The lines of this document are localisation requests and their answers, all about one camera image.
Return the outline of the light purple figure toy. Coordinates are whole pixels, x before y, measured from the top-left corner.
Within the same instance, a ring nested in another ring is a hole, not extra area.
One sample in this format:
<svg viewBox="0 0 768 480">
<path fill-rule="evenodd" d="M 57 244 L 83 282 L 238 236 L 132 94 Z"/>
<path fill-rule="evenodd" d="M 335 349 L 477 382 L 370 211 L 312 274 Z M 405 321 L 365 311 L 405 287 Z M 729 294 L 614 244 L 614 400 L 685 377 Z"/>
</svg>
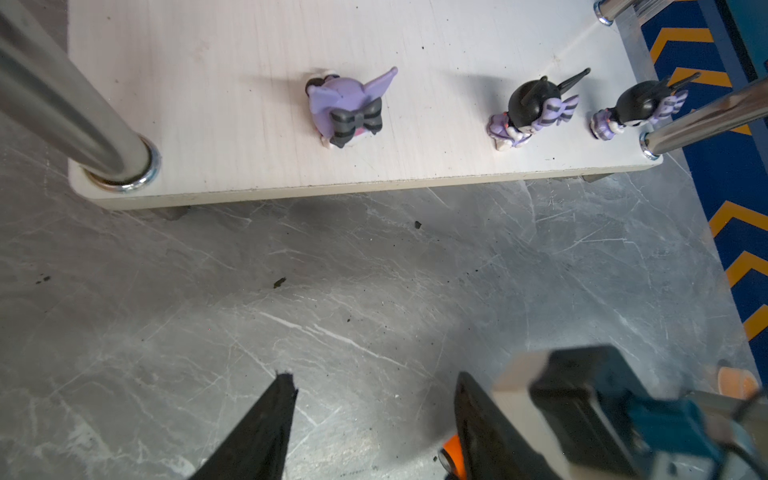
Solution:
<svg viewBox="0 0 768 480">
<path fill-rule="evenodd" d="M 362 83 L 329 71 L 305 83 L 312 123 L 329 149 L 343 149 L 357 138 L 375 136 L 383 129 L 383 96 L 399 70 Z"/>
</svg>

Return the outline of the orange toy car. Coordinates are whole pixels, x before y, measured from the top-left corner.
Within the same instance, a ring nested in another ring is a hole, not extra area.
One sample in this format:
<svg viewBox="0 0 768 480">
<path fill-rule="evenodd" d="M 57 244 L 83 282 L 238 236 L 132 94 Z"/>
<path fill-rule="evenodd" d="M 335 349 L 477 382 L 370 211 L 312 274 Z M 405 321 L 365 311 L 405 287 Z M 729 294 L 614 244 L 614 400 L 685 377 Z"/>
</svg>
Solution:
<svg viewBox="0 0 768 480">
<path fill-rule="evenodd" d="M 437 459 L 446 470 L 446 480 L 466 480 L 462 446 L 458 435 L 453 435 L 439 450 Z"/>
</svg>

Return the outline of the black purple figure toy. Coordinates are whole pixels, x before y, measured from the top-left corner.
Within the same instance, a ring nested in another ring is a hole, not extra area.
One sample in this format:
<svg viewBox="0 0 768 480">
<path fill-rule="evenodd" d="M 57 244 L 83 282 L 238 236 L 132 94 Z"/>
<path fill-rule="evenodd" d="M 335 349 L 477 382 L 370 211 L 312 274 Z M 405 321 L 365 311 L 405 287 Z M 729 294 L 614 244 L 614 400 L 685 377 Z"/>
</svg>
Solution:
<svg viewBox="0 0 768 480">
<path fill-rule="evenodd" d="M 701 73 L 670 83 L 670 76 L 662 80 L 648 80 L 634 85 L 618 98 L 613 107 L 601 109 L 592 115 L 589 123 L 594 138 L 610 141 L 627 127 L 656 125 L 677 114 L 685 104 L 685 87 L 697 80 Z"/>
</svg>

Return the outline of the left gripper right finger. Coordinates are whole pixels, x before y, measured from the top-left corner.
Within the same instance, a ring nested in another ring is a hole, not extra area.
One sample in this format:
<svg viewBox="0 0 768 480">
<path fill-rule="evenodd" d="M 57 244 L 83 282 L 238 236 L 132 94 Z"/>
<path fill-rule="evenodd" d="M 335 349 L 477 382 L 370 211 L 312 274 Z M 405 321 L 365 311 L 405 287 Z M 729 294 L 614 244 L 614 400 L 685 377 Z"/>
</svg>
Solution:
<svg viewBox="0 0 768 480">
<path fill-rule="evenodd" d="M 479 383 L 458 374 L 454 414 L 468 479 L 535 479 L 540 459 Z"/>
</svg>

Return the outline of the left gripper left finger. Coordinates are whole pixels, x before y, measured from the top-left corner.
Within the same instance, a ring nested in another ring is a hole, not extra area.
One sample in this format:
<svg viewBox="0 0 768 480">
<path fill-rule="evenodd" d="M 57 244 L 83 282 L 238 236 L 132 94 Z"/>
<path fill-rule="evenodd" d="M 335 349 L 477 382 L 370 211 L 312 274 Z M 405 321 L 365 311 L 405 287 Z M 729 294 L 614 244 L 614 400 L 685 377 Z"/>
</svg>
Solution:
<svg viewBox="0 0 768 480">
<path fill-rule="evenodd" d="M 191 480 L 281 480 L 298 389 L 279 373 Z"/>
</svg>

